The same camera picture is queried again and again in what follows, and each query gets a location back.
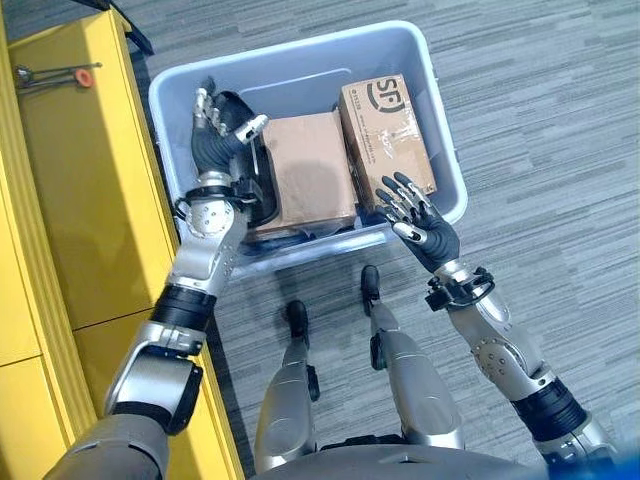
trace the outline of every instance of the metal tool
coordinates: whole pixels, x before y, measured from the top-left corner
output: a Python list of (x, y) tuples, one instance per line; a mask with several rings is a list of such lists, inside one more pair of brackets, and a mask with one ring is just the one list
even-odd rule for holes
[(15, 68), (16, 87), (18, 90), (27, 90), (75, 84), (78, 87), (91, 88), (94, 84), (94, 79), (89, 69), (100, 67), (102, 67), (100, 62), (45, 70), (32, 70), (25, 65), (17, 65)]

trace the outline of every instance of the robot finger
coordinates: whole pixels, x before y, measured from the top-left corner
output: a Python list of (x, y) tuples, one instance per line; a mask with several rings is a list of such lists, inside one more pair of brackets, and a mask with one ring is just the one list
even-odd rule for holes
[(382, 205), (376, 205), (376, 213), (386, 218), (387, 221), (391, 223), (391, 225), (401, 220), (400, 217), (396, 215), (393, 209), (389, 206), (383, 207)]
[(431, 206), (431, 200), (429, 200), (427, 194), (424, 193), (424, 191), (415, 183), (413, 183), (413, 181), (409, 177), (400, 172), (395, 172), (393, 174), (393, 177), (397, 181), (399, 181), (409, 192), (411, 192), (411, 194), (418, 199), (418, 202), (424, 202), (427, 206)]
[(397, 222), (394, 223), (391, 228), (400, 238), (415, 243), (416, 245), (422, 245), (427, 241), (428, 233), (415, 225)]
[(380, 200), (389, 205), (393, 209), (394, 213), (401, 219), (406, 218), (408, 220), (411, 218), (410, 208), (406, 208), (404, 205), (396, 202), (393, 197), (384, 190), (377, 188), (376, 195)]
[(402, 201), (402, 205), (405, 210), (411, 211), (412, 209), (418, 210), (418, 206), (420, 204), (420, 199), (416, 197), (413, 193), (405, 190), (400, 187), (391, 177), (387, 177), (384, 175), (382, 177), (382, 183), (389, 188), (393, 193), (400, 197)]

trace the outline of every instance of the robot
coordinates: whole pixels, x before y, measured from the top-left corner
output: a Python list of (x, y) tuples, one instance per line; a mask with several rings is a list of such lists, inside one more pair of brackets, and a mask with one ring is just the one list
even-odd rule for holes
[[(231, 160), (268, 122), (258, 115), (227, 135), (215, 128), (212, 87), (197, 90), (192, 152), (198, 185), (187, 193), (188, 234), (176, 254), (153, 313), (139, 329), (109, 389), (104, 416), (47, 474), (50, 479), (163, 478), (168, 436), (193, 413), (202, 370), (192, 358), (206, 341), (214, 306), (233, 270), (259, 188), (234, 179)], [(432, 275), (426, 298), (446, 309), (489, 381), (529, 429), (549, 472), (598, 472), (617, 449), (596, 419), (574, 399), (527, 333), (513, 324), (493, 276), (460, 258), (457, 234), (424, 191), (396, 172), (378, 190), (379, 213)], [(359, 437), (317, 450), (311, 403), (319, 397), (307, 363), (307, 314), (287, 306), (291, 329), (282, 368), (271, 381), (255, 444), (256, 478), (530, 478), (513, 463), (464, 449), (462, 422), (451, 394), (414, 340), (382, 303), (375, 267), (362, 271), (362, 299), (371, 319), (371, 365), (386, 369), (402, 435)]]

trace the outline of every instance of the sf logo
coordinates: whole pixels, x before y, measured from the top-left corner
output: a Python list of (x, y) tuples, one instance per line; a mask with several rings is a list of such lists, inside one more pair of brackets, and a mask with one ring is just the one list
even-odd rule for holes
[(393, 78), (367, 84), (367, 96), (373, 108), (382, 113), (399, 112), (404, 108), (402, 96), (398, 92), (398, 82)]

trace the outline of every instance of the gray carpet floor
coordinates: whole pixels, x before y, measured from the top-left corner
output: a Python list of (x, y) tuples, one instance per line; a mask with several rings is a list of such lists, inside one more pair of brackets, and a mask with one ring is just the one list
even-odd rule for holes
[[(542, 344), (583, 405), (618, 442), (638, 447), (637, 1), (118, 3), (154, 44), (156, 55), (136, 61), (151, 78), (174, 65), (383, 20), (418, 25), (469, 189), (456, 225), (464, 257), (495, 274), (514, 321)], [(51, 0), (4, 0), (4, 9), (10, 38), (92, 13)], [(528, 432), (446, 314), (428, 310), (428, 274), (396, 241), (229, 286), (214, 360), (246, 472), (262, 395), (287, 343), (282, 307), (294, 298), (311, 317), (318, 442), (399, 431), (386, 374), (368, 365), (358, 290), (367, 263), (380, 268), (383, 298), (451, 389), (467, 448), (539, 463)]]

